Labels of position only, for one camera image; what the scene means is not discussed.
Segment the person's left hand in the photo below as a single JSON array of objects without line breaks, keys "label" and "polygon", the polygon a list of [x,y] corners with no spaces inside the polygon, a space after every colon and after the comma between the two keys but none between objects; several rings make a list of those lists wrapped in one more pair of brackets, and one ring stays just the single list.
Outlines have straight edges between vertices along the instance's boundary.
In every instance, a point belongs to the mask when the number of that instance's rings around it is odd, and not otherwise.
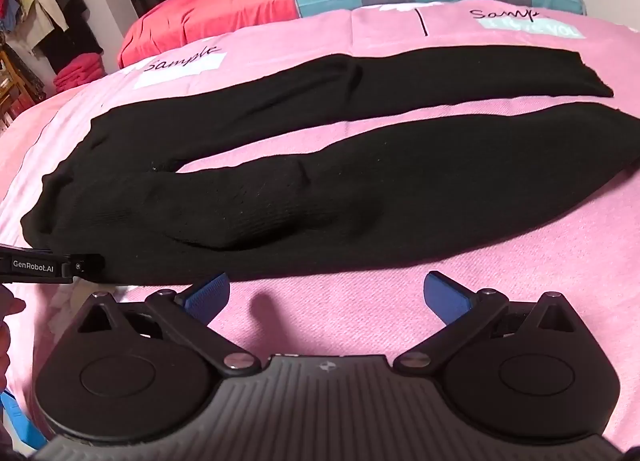
[{"label": "person's left hand", "polygon": [[17,299],[4,285],[0,287],[0,392],[6,389],[6,371],[10,366],[9,348],[11,345],[11,333],[6,324],[6,317],[20,314],[26,304],[22,299]]}]

